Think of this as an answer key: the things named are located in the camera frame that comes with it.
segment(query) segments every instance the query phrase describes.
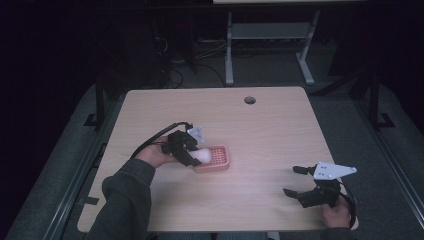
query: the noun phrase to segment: wire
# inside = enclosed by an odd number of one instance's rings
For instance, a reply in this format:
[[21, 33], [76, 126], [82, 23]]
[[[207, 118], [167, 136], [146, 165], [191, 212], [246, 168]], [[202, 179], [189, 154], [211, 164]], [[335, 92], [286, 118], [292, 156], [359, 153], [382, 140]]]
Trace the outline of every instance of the wire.
[[171, 80], [169, 78], [169, 75], [168, 75], [168, 72], [166, 72], [163, 68], [161, 69], [161, 71], [162, 71], [162, 74], [163, 74], [163, 76], [164, 76], [164, 78], [166, 80], [166, 86], [164, 86], [164, 88], [168, 89], [169, 88], [169, 84], [171, 82]]
[[351, 211], [351, 219], [350, 219], [350, 221], [351, 221], [351, 227], [353, 227], [353, 225], [355, 224], [355, 220], [356, 220], [356, 202], [355, 202], [355, 197], [353, 196], [352, 191], [350, 191], [350, 189], [344, 183], [342, 183], [340, 181], [339, 181], [339, 183], [345, 187], [347, 194], [351, 198], [350, 199], [351, 200], [351, 208], [353, 208], [353, 210]]
[[[218, 54], [218, 53], [222, 52], [223, 48], [226, 47], [226, 46], [227, 46], [227, 43], [224, 43], [224, 44], [222, 44], [221, 46], [219, 46], [215, 49], [206, 51], [204, 53], [201, 53], [201, 54], [195, 56], [194, 59], [198, 60], [198, 59], [207, 58], [207, 57], [213, 56], [215, 54]], [[172, 60], [171, 63], [184, 64], [185, 61], [184, 60]]]
[[[178, 83], [178, 85], [176, 86], [176, 87], [174, 87], [172, 84], [172, 87], [173, 88], [175, 88], [175, 89], [177, 89], [177, 88], [179, 88], [179, 87], [181, 87], [182, 85], [183, 85], [183, 81], [184, 81], [184, 75], [180, 72], [180, 71], [178, 71], [178, 70], [175, 70], [175, 69], [173, 69], [173, 68], [171, 68], [171, 69], [169, 69], [170, 71], [174, 71], [174, 72], [176, 72], [178, 75], [180, 75], [180, 82]], [[174, 82], [174, 80], [171, 78], [171, 76], [168, 76], [168, 78], [169, 78], [169, 82], [171, 82], [171, 83], [175, 83]]]
[[156, 133], [153, 137], [149, 138], [147, 141], [145, 141], [143, 144], [141, 144], [135, 151], [134, 153], [131, 155], [131, 158], [135, 158], [135, 156], [137, 156], [138, 153], [140, 153], [143, 149], [145, 149], [147, 146], [151, 145], [156, 139], [158, 139], [160, 136], [164, 135], [165, 133], [171, 131], [172, 129], [180, 126], [180, 125], [185, 125], [186, 129], [188, 128], [192, 128], [192, 125], [187, 123], [187, 122], [178, 122], [178, 123], [173, 123], [171, 125], [169, 125], [167, 128], [163, 129], [162, 131]]
[[342, 196], [346, 202], [349, 204], [350, 206], [350, 228], [353, 227], [353, 225], [355, 225], [356, 222], [356, 205], [355, 205], [355, 201], [350, 199], [348, 196], [346, 196], [343, 193], [339, 193], [340, 196]]
[[165, 38], [162, 38], [162, 37], [155, 37], [155, 39], [156, 40], [161, 40], [161, 41], [163, 41], [164, 43], [165, 43], [165, 48], [162, 50], [162, 52], [164, 53], [164, 52], [166, 52], [166, 50], [168, 50], [168, 41], [166, 41], [166, 39]]
[[215, 46], [215, 45], [219, 45], [222, 43], [227, 42], [226, 40], [197, 40], [198, 43], [203, 44], [203, 45], [209, 45], [209, 46]]
[[211, 67], [211, 66], [208, 66], [208, 65], [205, 65], [205, 64], [200, 64], [200, 63], [196, 63], [196, 65], [197, 66], [201, 66], [201, 67], [206, 67], [206, 68], [209, 68], [209, 69], [211, 69], [212, 71], [214, 71], [217, 75], [218, 75], [218, 77], [219, 77], [219, 79], [221, 80], [221, 83], [222, 83], [222, 85], [224, 86], [224, 87], [227, 87], [227, 85], [225, 84], [225, 81], [224, 81], [224, 79], [222, 78], [222, 76], [221, 76], [221, 74], [215, 69], [215, 68], [213, 68], [213, 67]]

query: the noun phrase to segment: metal frame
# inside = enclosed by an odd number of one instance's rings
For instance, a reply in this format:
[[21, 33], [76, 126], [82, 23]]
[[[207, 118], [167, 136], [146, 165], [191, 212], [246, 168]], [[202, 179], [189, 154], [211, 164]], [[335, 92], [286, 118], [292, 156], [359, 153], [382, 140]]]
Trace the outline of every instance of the metal frame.
[[413, 187], [411, 181], [407, 177], [406, 173], [403, 171], [402, 167], [399, 164], [399, 160], [396, 158], [395, 154], [390, 149], [388, 143], [382, 136], [381, 132], [378, 131], [378, 129], [375, 128], [374, 124], [369, 121], [365, 107], [362, 106], [359, 101], [355, 101], [355, 107], [358, 109], [359, 115], [366, 124], [366, 127], [368, 128], [378, 147], [381, 149], [381, 152], [386, 158], [387, 163], [390, 165], [393, 174], [395, 175], [395, 179], [399, 184], [400, 190], [402, 191], [411, 210], [413, 211], [421, 227], [424, 229], [423, 200], [420, 198], [417, 191]]
[[315, 33], [320, 11], [314, 12], [309, 23], [256, 23], [256, 24], [234, 24], [232, 13], [228, 13], [227, 24], [227, 54], [225, 56], [225, 83], [234, 84], [233, 62], [231, 58], [231, 47], [233, 39], [305, 39], [302, 51], [296, 53], [296, 59], [302, 70], [306, 84], [314, 85], [315, 81], [306, 63], [306, 56]]
[[46, 230], [46, 233], [44, 234], [43, 239], [45, 240], [61, 239], [81, 187], [84, 184], [87, 174], [92, 169], [93, 160], [95, 160], [98, 155], [97, 150], [99, 147], [103, 147], [104, 140], [108, 139], [112, 132], [113, 127], [110, 128], [110, 126], [113, 126], [113, 122], [116, 119], [111, 116], [117, 116], [117, 113], [120, 111], [120, 106], [118, 102], [111, 101], [110, 104], [106, 106], [106, 110], [110, 114], [104, 118], [104, 122], [99, 129], [93, 131], [92, 139], [87, 146], [86, 152], [81, 158], [75, 174], [69, 183], [69, 187], [66, 189], [62, 199], [58, 203], [55, 214], [48, 229]]

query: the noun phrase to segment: pink plastic basket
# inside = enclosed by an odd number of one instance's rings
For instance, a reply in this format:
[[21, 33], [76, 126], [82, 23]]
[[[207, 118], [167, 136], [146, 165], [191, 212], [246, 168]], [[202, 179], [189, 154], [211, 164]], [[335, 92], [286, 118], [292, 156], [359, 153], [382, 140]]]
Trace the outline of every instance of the pink plastic basket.
[[228, 159], [228, 152], [225, 146], [213, 146], [207, 148], [211, 150], [212, 160], [208, 163], [194, 167], [193, 170], [195, 173], [224, 171], [230, 167], [230, 160]]

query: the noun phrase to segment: metal stand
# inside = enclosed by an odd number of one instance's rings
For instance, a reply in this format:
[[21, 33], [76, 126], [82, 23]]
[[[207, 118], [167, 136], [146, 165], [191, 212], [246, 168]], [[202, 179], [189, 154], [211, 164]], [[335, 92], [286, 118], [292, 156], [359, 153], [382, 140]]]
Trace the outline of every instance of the metal stand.
[[380, 81], [375, 72], [373, 73], [370, 84], [371, 86], [370, 86], [369, 119], [372, 126], [375, 129], [395, 127], [395, 124], [390, 119], [387, 113], [381, 113], [381, 117], [384, 120], [383, 122], [378, 121], [378, 97], [379, 97], [379, 90], [380, 90]]
[[318, 23], [320, 11], [315, 11], [311, 23], [309, 24], [308, 32], [306, 34], [305, 47], [303, 47], [302, 52], [296, 53], [297, 61], [299, 62], [300, 69], [302, 70], [303, 77], [305, 78], [306, 84], [314, 85], [315, 81], [312, 78], [311, 71], [309, 71], [308, 64], [306, 63], [306, 55], [309, 51], [309, 46], [311, 46], [312, 37], [315, 33], [315, 28]]
[[233, 62], [231, 60], [232, 39], [305, 39], [305, 46], [296, 54], [300, 69], [308, 85], [313, 85], [306, 56], [314, 36], [320, 11], [315, 11], [311, 22], [305, 23], [233, 23], [232, 14], [228, 13], [227, 55], [225, 56], [226, 84], [234, 84]]
[[103, 86], [101, 79], [96, 81], [96, 114], [90, 114], [84, 123], [84, 126], [95, 126], [95, 130], [99, 130], [105, 119], [105, 106], [103, 99]]

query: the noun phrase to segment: gray sleeve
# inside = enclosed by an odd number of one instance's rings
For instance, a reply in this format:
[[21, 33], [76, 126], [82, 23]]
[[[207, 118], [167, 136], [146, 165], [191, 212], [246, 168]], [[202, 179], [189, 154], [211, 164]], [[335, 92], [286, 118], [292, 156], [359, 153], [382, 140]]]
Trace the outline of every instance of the gray sleeve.
[[106, 204], [86, 239], [144, 239], [149, 224], [150, 184], [155, 169], [144, 161], [128, 160], [103, 181]]

